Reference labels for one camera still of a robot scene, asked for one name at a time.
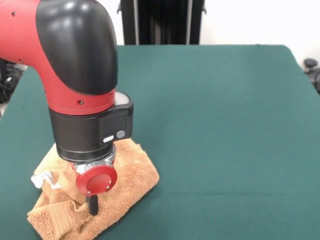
green felt tablecloth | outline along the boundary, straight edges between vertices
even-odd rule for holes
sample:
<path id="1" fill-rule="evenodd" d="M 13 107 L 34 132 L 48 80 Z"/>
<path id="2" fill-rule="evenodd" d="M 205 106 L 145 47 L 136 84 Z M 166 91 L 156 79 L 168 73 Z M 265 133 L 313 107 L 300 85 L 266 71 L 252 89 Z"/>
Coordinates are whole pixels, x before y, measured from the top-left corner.
<path id="1" fill-rule="evenodd" d="M 98 239 L 320 239 L 320 99 L 288 48 L 121 46 L 118 54 L 133 139 L 160 181 Z M 54 139 L 32 68 L 0 136 L 0 239 L 38 239 L 27 222 L 40 194 L 30 177 Z"/>

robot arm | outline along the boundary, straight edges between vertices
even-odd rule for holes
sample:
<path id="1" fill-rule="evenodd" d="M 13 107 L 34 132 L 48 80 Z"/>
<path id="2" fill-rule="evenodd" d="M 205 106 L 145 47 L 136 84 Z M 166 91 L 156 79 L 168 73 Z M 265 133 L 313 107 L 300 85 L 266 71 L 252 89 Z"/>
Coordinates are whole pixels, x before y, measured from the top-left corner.
<path id="1" fill-rule="evenodd" d="M 49 108 L 59 156 L 85 196 L 117 180 L 114 141 L 132 134 L 133 102 L 116 92 L 117 43 L 95 0 L 0 0 L 0 58 L 33 67 Z"/>

orange towel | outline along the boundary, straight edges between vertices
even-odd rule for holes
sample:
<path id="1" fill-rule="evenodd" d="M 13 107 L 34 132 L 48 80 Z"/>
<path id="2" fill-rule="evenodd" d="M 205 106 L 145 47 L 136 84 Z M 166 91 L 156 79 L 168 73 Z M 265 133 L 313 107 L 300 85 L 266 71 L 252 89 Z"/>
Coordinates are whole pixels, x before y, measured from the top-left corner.
<path id="1" fill-rule="evenodd" d="M 123 217 L 159 181 L 156 168 L 131 139 L 115 142 L 114 167 L 118 179 L 114 187 L 98 196 L 99 213 L 89 214 L 88 204 L 75 185 L 75 173 L 62 160 L 54 145 L 34 174 L 50 171 L 55 184 L 44 182 L 42 193 L 27 220 L 44 240 L 92 240 Z"/>

black stand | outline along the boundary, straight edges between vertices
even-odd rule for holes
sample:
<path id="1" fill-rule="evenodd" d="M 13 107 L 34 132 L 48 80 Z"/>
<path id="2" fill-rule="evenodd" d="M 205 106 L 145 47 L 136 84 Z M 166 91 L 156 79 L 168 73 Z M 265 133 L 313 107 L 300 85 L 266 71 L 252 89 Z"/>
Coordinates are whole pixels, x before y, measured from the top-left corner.
<path id="1" fill-rule="evenodd" d="M 121 0 L 125 45 L 198 45 L 205 0 Z"/>

black cable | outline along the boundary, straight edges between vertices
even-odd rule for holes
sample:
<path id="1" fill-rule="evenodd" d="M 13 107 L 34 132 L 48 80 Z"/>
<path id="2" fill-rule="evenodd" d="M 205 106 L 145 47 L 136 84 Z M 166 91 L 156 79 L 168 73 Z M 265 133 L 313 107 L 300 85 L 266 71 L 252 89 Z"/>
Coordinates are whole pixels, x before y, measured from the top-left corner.
<path id="1" fill-rule="evenodd" d="M 8 103 L 24 71 L 14 62 L 0 59 L 0 104 Z"/>

